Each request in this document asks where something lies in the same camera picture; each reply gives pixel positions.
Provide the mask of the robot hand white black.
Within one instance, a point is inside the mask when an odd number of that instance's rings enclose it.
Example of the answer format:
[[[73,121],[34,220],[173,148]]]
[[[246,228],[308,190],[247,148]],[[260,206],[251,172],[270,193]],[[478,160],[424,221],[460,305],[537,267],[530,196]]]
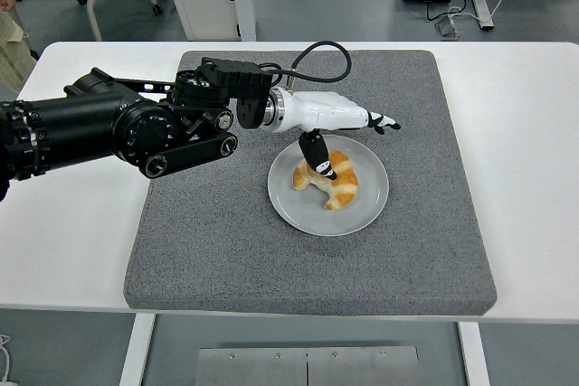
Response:
[[[271,119],[265,120],[262,127],[275,133],[299,128],[299,147],[308,165],[331,180],[337,175],[329,162],[321,130],[371,127],[383,134],[385,127],[401,127],[392,118],[368,111],[333,91],[288,91],[276,87],[271,91],[268,112]]]

